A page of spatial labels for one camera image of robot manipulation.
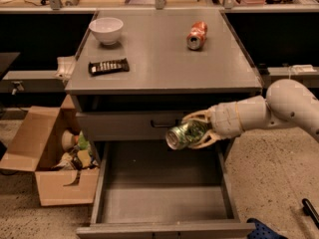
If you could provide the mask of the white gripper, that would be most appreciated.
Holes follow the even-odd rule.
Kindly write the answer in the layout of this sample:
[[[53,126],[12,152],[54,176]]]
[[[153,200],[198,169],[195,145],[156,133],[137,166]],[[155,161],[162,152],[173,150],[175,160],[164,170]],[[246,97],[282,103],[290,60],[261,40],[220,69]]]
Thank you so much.
[[[191,149],[205,148],[220,138],[233,138],[242,134],[237,103],[220,103],[209,110],[193,112],[182,118],[182,122],[190,120],[211,122],[213,129],[208,130],[198,142],[192,143],[189,146]]]

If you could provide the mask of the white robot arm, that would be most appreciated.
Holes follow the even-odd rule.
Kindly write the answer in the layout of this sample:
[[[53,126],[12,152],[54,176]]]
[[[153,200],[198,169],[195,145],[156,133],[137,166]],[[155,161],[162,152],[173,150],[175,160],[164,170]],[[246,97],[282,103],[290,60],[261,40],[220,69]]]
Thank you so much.
[[[271,84],[266,97],[220,103],[207,110],[185,116],[182,121],[199,120],[210,130],[194,148],[234,138],[254,129],[300,127],[319,141],[319,100],[302,84],[278,80]]]

